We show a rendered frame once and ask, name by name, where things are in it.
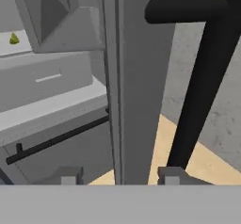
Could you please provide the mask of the grey fridge door bin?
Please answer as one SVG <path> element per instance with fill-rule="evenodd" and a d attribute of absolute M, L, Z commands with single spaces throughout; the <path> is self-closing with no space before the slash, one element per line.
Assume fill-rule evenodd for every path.
<path fill-rule="evenodd" d="M 15 0 L 32 51 L 104 48 L 102 0 Z"/>

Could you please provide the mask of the white fridge shelf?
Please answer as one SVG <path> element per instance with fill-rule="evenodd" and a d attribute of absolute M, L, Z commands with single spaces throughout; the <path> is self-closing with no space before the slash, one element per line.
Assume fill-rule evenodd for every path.
<path fill-rule="evenodd" d="M 20 42 L 17 44 L 10 44 L 9 39 L 11 37 L 11 33 L 0 33 L 0 57 L 15 56 L 18 54 L 30 53 L 32 51 L 28 37 L 24 30 L 16 31 L 15 35 L 18 37 Z"/>

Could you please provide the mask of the grey fridge crisper drawer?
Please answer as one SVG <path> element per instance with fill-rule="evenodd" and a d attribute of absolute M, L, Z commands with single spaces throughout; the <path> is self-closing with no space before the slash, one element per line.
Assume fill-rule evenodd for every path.
<path fill-rule="evenodd" d="M 0 59 L 0 113 L 93 82 L 88 52 L 26 54 Z"/>

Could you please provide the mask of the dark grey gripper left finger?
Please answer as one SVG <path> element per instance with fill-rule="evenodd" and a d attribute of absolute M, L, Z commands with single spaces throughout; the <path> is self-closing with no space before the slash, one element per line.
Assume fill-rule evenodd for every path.
<path fill-rule="evenodd" d="M 80 185 L 84 183 L 83 167 L 60 167 L 51 176 L 36 181 L 39 185 Z"/>

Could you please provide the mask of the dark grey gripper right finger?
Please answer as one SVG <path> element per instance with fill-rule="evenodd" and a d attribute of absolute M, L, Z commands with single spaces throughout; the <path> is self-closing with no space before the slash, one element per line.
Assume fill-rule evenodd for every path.
<path fill-rule="evenodd" d="M 184 169 L 180 167 L 159 167 L 157 169 L 158 184 L 161 185 L 201 185 L 208 182 L 190 176 Z"/>

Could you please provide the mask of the grey freezer drawer front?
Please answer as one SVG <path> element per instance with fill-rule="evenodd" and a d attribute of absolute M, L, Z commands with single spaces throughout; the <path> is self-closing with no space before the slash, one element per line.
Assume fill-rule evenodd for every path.
<path fill-rule="evenodd" d="M 84 183 L 113 170 L 109 123 L 101 123 L 107 107 L 105 86 L 97 79 L 76 89 L 0 113 L 0 169 L 13 184 L 49 184 L 62 167 L 82 168 Z M 48 140 L 79 129 L 56 145 L 13 164 L 7 159 Z"/>

